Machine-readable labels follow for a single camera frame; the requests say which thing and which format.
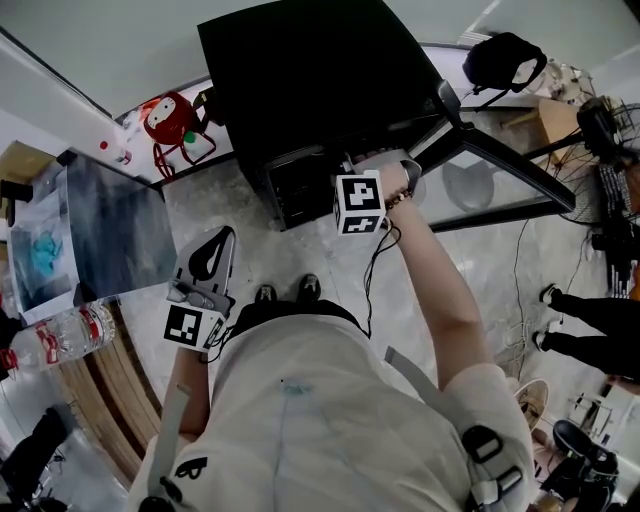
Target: black bag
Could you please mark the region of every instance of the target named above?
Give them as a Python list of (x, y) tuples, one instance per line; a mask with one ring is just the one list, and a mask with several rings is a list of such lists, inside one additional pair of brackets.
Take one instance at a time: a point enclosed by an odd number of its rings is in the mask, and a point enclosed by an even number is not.
[[(522, 84), (513, 83), (518, 67), (533, 59), (536, 59), (537, 64), (529, 80)], [(477, 109), (482, 110), (509, 91), (521, 92), (542, 73), (546, 65), (547, 57), (540, 48), (511, 32), (505, 32), (474, 46), (467, 55), (462, 69), (474, 84), (474, 94), (485, 89), (502, 91)]]

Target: red toy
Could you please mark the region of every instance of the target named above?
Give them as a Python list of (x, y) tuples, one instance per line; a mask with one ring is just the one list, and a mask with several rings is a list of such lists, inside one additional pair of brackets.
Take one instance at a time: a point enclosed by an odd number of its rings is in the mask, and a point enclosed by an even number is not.
[[(204, 119), (200, 121), (191, 103), (177, 92), (168, 92), (160, 99), (144, 120), (144, 129), (155, 142), (153, 161), (162, 176), (169, 178), (175, 174), (175, 169), (167, 164), (165, 156), (177, 148), (180, 148), (182, 156), (191, 165), (201, 162), (215, 152), (216, 143), (205, 133), (208, 124), (207, 116), (205, 115)], [(184, 147), (184, 136), (187, 132), (200, 134), (211, 142), (213, 148), (197, 160), (192, 160)], [(172, 147), (163, 152), (160, 144)]]

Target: white t-shirt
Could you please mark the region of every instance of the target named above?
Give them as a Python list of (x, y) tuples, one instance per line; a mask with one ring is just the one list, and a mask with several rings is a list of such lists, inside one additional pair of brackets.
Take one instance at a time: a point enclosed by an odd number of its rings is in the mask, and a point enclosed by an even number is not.
[[(278, 318), (232, 340), (205, 432), (179, 443), (170, 479), (185, 504), (200, 512), (464, 510), (469, 457), (458, 434), (385, 384), (367, 341), (346, 320), (311, 315)], [(517, 441), (530, 484), (531, 438), (502, 370), (468, 368), (444, 393)], [(129, 510), (146, 496), (154, 449), (155, 440)]]

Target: tiled floor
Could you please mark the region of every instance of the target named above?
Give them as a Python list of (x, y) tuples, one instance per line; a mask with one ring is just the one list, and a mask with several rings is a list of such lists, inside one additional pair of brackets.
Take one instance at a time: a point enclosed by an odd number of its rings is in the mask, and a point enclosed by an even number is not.
[[(228, 224), (234, 228), (238, 246), (230, 294), (238, 301), (231, 318), (253, 300), (256, 287), (273, 284), (281, 297), (292, 297), (297, 280), (307, 272), (317, 274), (323, 296), (366, 321), (363, 274), (379, 237), (338, 237), (332, 217), (279, 232), (265, 208), (256, 199), (235, 160), (219, 164), (164, 189), (176, 249), (206, 230)], [(427, 219), (433, 205), (425, 202), (421, 211)], [(507, 362), (521, 350), (522, 334), (513, 267), (518, 236), (523, 222), (467, 229), (438, 235), (452, 260), (465, 276), (478, 301), (491, 350)], [(573, 274), (586, 230), (559, 217), (530, 221), (523, 233), (518, 281), (528, 330), (543, 326), (552, 315), (538, 302), (538, 293), (549, 282), (566, 287)], [(604, 296), (604, 264), (584, 258), (571, 291), (586, 297)], [(148, 326), (162, 322), (158, 305), (166, 297), (160, 285), (121, 296), (123, 314), (140, 352), (142, 364), (160, 397), (166, 392), (175, 348), (151, 339)], [(380, 257), (372, 287), (374, 307), (374, 351), (382, 357), (393, 345), (431, 375), (433, 348), (429, 332), (416, 303), (408, 274), (398, 250)], [(588, 328), (567, 319), (568, 331), (583, 334)], [(568, 398), (579, 390), (595, 391), (602, 374), (564, 356), (539, 354), (528, 344), (521, 381), (544, 377), (552, 385), (550, 413), (564, 415)], [(517, 375), (519, 361), (505, 364)]]

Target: plastic water bottle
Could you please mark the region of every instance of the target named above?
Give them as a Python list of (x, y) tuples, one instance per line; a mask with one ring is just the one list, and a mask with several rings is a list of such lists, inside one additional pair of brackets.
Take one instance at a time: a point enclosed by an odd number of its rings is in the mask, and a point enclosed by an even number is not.
[(111, 313), (101, 304), (65, 311), (20, 331), (1, 351), (6, 370), (39, 371), (80, 359), (110, 343), (115, 335)]

